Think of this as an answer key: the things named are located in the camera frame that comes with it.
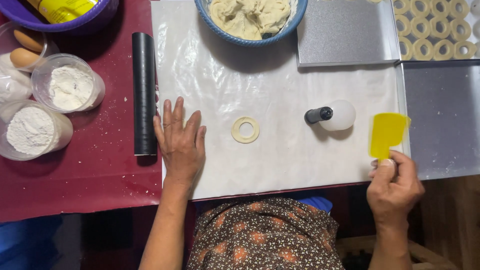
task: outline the yellow spatula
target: yellow spatula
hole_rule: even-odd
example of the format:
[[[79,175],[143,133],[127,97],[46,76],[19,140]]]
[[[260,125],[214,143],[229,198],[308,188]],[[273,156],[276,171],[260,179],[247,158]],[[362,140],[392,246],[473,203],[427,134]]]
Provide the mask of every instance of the yellow spatula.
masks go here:
[[[370,124],[370,156],[378,160],[389,158],[390,147],[402,142],[410,122],[408,116],[400,113],[376,114]]]

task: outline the egg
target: egg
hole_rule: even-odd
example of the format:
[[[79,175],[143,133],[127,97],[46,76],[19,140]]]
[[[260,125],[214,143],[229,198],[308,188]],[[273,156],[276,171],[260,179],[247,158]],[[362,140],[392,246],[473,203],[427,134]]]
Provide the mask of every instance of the egg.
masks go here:
[[[41,32],[19,28],[13,31],[13,35],[25,48],[37,52],[43,51],[44,41]]]
[[[16,68],[30,66],[37,61],[39,57],[37,53],[24,48],[14,49],[10,53],[10,61],[12,61],[12,64]]]

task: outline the bowl of dough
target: bowl of dough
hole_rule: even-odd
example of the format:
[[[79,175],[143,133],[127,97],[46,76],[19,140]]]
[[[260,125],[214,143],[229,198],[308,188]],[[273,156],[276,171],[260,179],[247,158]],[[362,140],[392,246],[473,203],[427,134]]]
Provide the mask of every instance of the bowl of dough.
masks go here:
[[[261,47],[297,28],[308,0],[195,0],[208,27],[226,41]]]

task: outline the dough ring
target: dough ring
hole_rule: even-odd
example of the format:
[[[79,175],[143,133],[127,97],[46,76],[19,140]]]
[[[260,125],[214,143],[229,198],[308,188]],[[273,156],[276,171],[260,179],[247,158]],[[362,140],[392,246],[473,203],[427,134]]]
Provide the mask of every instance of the dough ring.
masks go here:
[[[453,53],[453,57],[455,59],[470,59],[475,55],[475,52],[477,52],[477,46],[475,44],[471,43],[470,41],[459,41],[455,43],[455,49]],[[467,47],[468,51],[466,54],[462,54],[460,52],[460,48],[462,47]]]
[[[421,2],[423,4],[423,11],[420,11],[415,2]],[[430,2],[428,0],[412,0],[410,2],[410,11],[415,15],[415,17],[425,18],[430,14]]]
[[[421,47],[424,45],[427,47],[427,54],[421,52]],[[430,61],[433,57],[432,43],[424,38],[417,39],[417,41],[413,43],[413,56],[419,61]]]
[[[398,9],[395,7],[395,5],[393,5],[393,12],[394,14],[404,14],[405,12],[407,12],[409,9],[410,9],[410,1],[409,0],[394,0],[393,3],[395,4],[395,2],[401,2],[403,7]]]
[[[410,32],[412,31],[412,25],[410,24],[410,21],[408,20],[407,17],[403,15],[395,15],[395,24],[396,22],[399,21],[403,24],[403,30],[399,31],[398,28],[396,30],[397,34],[399,37],[404,37],[408,36]]]
[[[244,123],[249,123],[253,127],[252,135],[245,137],[240,134],[240,126]],[[260,126],[258,122],[252,117],[242,116],[238,118],[232,125],[232,137],[239,143],[249,144],[258,138],[260,133]]]
[[[444,54],[440,53],[440,48],[445,46],[446,47],[446,52]],[[435,46],[433,46],[433,50],[435,51],[433,53],[433,59],[435,61],[444,61],[444,60],[450,60],[450,58],[453,57],[453,52],[454,52],[454,47],[453,43],[448,40],[448,39],[442,39]]]
[[[427,19],[422,17],[415,17],[410,21],[412,25],[412,34],[416,38],[427,38],[430,35],[431,27]],[[417,28],[418,25],[423,25],[423,32]]]
[[[440,11],[437,9],[437,4],[441,3],[442,6],[444,7],[444,11]],[[430,9],[432,11],[432,14],[435,17],[442,17],[446,18],[448,14],[450,13],[450,4],[446,0],[432,0],[430,2]]]
[[[461,12],[458,12],[456,10],[457,4],[460,4],[460,6],[462,6]],[[465,0],[450,0],[450,15],[452,17],[457,19],[463,19],[468,15],[469,11],[470,7],[468,6],[467,2],[465,2]]]
[[[457,31],[459,25],[463,27],[463,34]],[[456,41],[467,40],[472,34],[472,27],[464,19],[454,19],[450,22],[450,28],[452,28],[453,39]]]
[[[398,42],[405,44],[405,49],[407,49],[406,54],[402,54],[402,60],[410,60],[413,55],[413,45],[406,37],[398,37]]]
[[[442,26],[444,27],[443,32],[437,31],[437,23],[442,24]],[[450,24],[448,23],[447,18],[433,17],[430,20],[430,26],[431,26],[430,36],[432,37],[444,39],[448,37],[448,35],[450,34]]]

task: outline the hand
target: hand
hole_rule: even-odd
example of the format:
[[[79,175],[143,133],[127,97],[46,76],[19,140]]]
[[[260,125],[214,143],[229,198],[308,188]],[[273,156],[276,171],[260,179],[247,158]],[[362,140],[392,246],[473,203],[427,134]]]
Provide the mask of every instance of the hand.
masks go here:
[[[156,138],[162,150],[167,168],[164,184],[178,184],[191,188],[193,181],[205,162],[206,126],[198,128],[200,111],[192,114],[185,130],[182,125],[183,98],[179,97],[172,114],[172,103],[165,100],[163,104],[163,130],[160,118],[154,116]]]
[[[367,189],[367,200],[378,230],[408,228],[407,215],[425,193],[417,177],[415,162],[397,151],[390,151],[391,160],[383,160],[369,173],[373,177]]]

